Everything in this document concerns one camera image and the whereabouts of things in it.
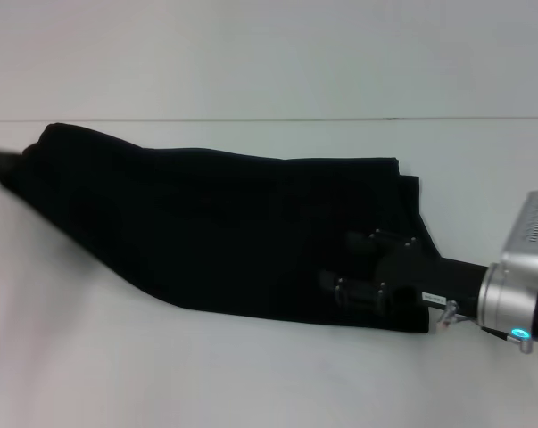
black cloth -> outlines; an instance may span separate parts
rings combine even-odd
[[[348,232],[416,236],[438,256],[419,216],[418,179],[400,176],[396,159],[144,149],[54,124],[0,181],[118,275],[171,304],[427,331],[425,308],[345,312],[317,281],[320,269],[365,269],[343,248]]]

white background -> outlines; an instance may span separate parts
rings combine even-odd
[[[449,258],[498,258],[537,118],[538,1],[0,1],[0,147],[395,156]],[[0,188],[0,428],[538,427],[536,348],[174,308]]]

white label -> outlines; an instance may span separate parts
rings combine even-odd
[[[435,296],[434,294],[429,294],[428,292],[422,292],[421,298],[439,305],[445,306],[447,304],[447,299],[445,299],[443,296]]]

black garment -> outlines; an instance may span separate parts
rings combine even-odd
[[[425,308],[348,313],[320,269],[369,276],[348,232],[416,236],[416,177],[396,159],[276,160],[143,149],[75,126],[46,128],[0,181],[134,286],[174,305],[248,317],[424,333]]]

blue led light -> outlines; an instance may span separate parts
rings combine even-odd
[[[521,339],[530,338],[530,334],[523,330],[522,328],[513,328],[511,331],[513,336],[520,337]]]

